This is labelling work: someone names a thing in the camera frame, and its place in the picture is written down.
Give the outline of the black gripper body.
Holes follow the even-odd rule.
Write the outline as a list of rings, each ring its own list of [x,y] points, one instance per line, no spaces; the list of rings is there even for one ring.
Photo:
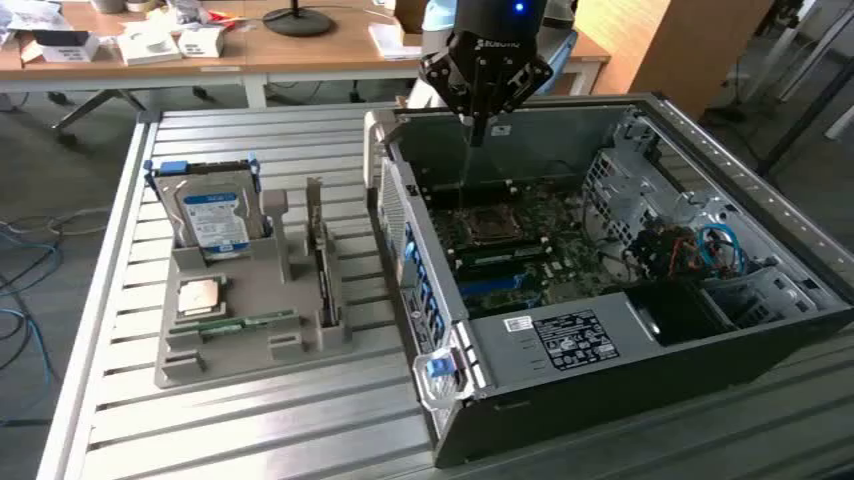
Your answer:
[[[459,70],[487,65],[524,66],[536,57],[544,1],[456,2],[448,54]]]

